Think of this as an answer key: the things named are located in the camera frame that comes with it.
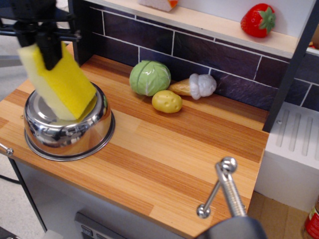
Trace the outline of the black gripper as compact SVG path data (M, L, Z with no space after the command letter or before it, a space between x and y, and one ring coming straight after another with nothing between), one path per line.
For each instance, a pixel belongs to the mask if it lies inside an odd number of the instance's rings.
M37 43L47 70L52 70L62 58L60 40L78 41L81 38L80 31L75 29L75 15L59 9L55 0L2 0L0 18L16 22L14 31L21 47ZM40 28L36 24L58 22L68 23L69 28L37 33Z

